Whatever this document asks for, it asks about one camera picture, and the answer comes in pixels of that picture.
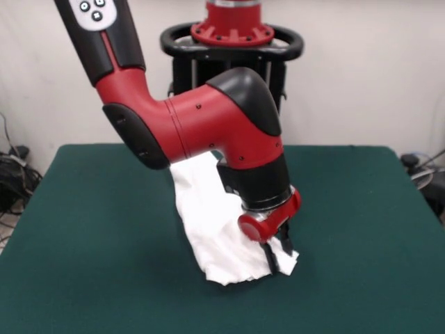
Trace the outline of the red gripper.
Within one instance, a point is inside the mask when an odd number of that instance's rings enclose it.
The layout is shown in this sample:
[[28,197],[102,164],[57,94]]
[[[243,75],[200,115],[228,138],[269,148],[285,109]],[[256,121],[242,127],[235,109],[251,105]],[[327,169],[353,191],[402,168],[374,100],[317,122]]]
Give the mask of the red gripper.
[[293,252],[293,244],[289,236],[289,221],[300,209],[302,201],[297,189],[291,186],[290,190],[290,198],[278,207],[265,212],[246,211],[239,216],[237,222],[244,235],[250,240],[260,243],[272,275],[279,272],[280,265],[267,241],[279,233],[282,250],[285,253]]

